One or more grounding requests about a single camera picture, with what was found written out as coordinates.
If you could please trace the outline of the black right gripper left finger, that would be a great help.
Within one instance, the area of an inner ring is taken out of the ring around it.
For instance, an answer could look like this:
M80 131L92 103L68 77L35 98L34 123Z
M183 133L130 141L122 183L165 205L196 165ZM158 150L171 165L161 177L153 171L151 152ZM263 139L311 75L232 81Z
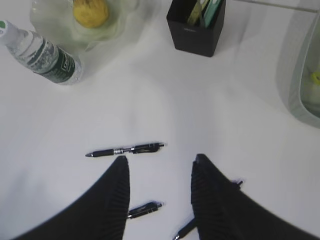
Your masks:
M67 208L21 234L19 240L121 240L130 203L128 159L118 156Z

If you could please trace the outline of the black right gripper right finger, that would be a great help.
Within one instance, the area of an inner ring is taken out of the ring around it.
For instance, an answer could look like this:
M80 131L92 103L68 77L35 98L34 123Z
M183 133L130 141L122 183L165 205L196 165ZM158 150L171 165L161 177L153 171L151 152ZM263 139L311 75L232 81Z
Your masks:
M202 240L316 240L243 193L202 153L191 172L191 205Z

